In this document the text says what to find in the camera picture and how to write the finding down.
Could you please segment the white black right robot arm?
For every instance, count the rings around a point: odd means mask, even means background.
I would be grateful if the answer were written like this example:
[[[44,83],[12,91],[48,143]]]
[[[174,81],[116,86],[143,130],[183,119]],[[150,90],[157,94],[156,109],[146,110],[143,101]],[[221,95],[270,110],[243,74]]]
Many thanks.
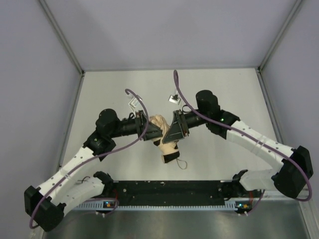
[[[271,166],[268,170],[241,170],[233,176],[233,182],[246,191],[278,190],[289,198],[299,199],[314,173],[308,149],[292,148],[258,133],[236,115],[222,110],[209,90],[199,91],[195,98],[196,110],[173,113],[162,143],[177,142],[189,135],[190,128],[204,124],[211,133],[247,149]]]

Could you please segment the beige and black folding umbrella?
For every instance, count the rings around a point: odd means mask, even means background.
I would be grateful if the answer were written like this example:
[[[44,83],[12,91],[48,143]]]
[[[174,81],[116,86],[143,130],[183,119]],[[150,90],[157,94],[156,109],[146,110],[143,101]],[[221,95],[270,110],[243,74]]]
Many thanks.
[[[172,161],[176,161],[178,167],[181,170],[187,169],[187,162],[180,160],[180,152],[177,145],[177,141],[163,143],[164,136],[168,132],[170,125],[162,115],[154,115],[149,118],[150,123],[159,127],[162,130],[162,137],[152,139],[153,144],[161,151],[161,158],[164,164],[168,164]]]

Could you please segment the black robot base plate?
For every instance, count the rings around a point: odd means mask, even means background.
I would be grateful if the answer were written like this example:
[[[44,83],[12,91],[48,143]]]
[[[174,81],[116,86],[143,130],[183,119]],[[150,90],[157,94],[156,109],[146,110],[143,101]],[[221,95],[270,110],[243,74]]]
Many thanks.
[[[101,197],[116,198],[120,206],[223,206],[225,200],[248,197],[237,182],[114,181]]]

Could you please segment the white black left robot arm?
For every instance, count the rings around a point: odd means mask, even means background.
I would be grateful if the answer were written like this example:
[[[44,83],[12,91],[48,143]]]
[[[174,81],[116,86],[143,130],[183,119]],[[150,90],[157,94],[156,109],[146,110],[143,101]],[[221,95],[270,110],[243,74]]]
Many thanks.
[[[134,118],[120,120],[113,109],[100,112],[96,128],[73,158],[47,181],[24,192],[29,227],[45,232],[55,229],[64,217],[87,200],[101,196],[111,178],[97,172],[88,182],[79,183],[106,156],[127,149],[139,140],[160,143],[168,125],[161,115],[138,111]]]

